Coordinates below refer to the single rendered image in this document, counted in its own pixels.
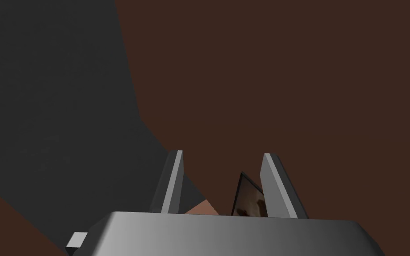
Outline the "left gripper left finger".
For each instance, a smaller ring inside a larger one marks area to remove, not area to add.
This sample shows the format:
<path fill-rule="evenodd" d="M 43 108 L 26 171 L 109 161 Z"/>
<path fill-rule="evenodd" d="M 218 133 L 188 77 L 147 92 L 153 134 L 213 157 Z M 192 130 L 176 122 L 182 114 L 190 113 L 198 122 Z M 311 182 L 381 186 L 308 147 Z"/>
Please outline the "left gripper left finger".
<path fill-rule="evenodd" d="M 150 205 L 150 212 L 179 213 L 183 178 L 183 151 L 172 150 L 167 155 L 158 186 Z"/>

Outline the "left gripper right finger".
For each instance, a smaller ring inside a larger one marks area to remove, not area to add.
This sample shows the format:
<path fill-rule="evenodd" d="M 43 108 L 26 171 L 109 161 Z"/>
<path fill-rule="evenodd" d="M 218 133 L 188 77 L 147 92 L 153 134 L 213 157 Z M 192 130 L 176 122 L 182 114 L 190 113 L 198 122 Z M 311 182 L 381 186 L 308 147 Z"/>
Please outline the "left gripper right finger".
<path fill-rule="evenodd" d="M 260 180 L 268 217 L 308 219 L 301 200 L 277 154 L 265 153 L 263 155 Z"/>

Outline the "dark framed picture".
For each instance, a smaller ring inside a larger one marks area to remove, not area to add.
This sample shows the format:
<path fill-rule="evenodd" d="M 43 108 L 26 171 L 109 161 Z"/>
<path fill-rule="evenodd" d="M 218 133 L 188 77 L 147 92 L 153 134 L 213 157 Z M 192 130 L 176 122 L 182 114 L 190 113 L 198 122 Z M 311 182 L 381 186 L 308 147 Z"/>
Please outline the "dark framed picture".
<path fill-rule="evenodd" d="M 231 216 L 268 217 L 262 189 L 244 172 L 239 177 Z"/>

